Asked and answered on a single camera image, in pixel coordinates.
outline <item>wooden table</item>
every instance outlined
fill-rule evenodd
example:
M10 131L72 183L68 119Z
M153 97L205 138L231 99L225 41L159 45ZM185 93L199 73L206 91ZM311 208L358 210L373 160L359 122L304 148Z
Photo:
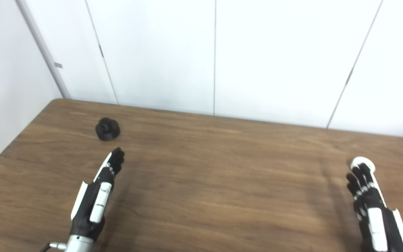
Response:
M106 116L112 142L94 132ZM58 99L0 155L0 252L66 242L80 183L118 146L95 252L358 252L359 155L403 217L403 138Z

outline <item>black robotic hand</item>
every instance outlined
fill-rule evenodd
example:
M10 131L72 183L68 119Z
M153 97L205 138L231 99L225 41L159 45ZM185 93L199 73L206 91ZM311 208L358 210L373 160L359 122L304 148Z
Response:
M115 176L121 170L123 157L124 152L117 147L105 158L93 182L82 183L71 213L70 235L97 240L104 228L104 210L115 185Z
M387 208L374 177L371 160L356 157L346 175L347 188L354 197L355 216L359 220L362 252L403 252L403 222L397 209Z

